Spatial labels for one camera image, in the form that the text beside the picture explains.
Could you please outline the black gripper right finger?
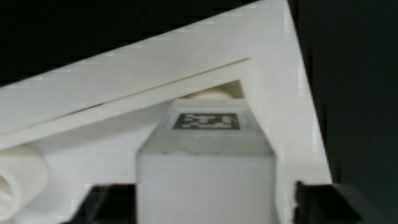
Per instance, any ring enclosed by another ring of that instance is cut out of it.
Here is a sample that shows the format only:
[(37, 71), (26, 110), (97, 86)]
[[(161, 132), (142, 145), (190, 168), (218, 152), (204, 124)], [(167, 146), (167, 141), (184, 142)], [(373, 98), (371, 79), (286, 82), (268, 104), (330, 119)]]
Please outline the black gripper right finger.
[(294, 184), (293, 224), (380, 224), (357, 190), (341, 184)]

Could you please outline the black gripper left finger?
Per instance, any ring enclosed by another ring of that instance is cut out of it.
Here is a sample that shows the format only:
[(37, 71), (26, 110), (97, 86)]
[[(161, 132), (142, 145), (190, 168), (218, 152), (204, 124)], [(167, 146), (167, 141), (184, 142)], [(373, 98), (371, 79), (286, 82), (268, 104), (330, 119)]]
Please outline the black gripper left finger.
[(60, 224), (136, 224), (135, 185), (94, 185), (74, 215)]

